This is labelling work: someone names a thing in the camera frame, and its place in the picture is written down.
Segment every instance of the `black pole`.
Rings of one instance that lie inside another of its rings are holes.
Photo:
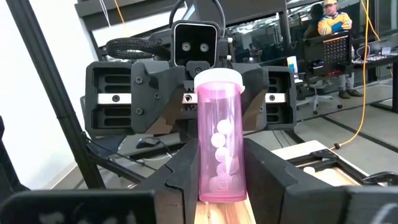
[[[105,188],[96,164],[88,157],[83,130],[29,0],[6,1],[87,187]]]

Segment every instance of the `yellow jacket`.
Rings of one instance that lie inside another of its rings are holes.
[[[318,32],[320,35],[327,35],[337,32],[341,29],[351,29],[353,21],[345,12],[337,12],[335,16],[323,16],[318,23]]]

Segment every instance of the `white wall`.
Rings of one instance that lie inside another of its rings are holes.
[[[82,127],[80,97],[85,93],[85,69],[95,60],[88,37],[77,17],[76,0],[30,0],[57,64]],[[175,20],[185,10],[178,10]],[[166,25],[169,13],[128,25],[134,34]],[[0,1],[3,43],[0,54],[0,115],[6,132],[4,144],[23,184],[32,189],[50,187],[61,171],[75,164],[72,152],[55,117],[29,53],[5,1]],[[101,44],[125,36],[121,27],[95,32]]]

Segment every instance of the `white lid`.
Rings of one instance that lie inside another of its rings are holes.
[[[200,72],[193,80],[195,92],[198,86],[208,82],[232,82],[240,86],[241,93],[244,91],[242,75],[230,68],[211,68]]]

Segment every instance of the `pink translucent bottle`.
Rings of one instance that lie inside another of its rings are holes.
[[[201,159],[199,199],[216,203],[245,200],[242,76],[232,69],[213,68],[199,73],[194,86]]]

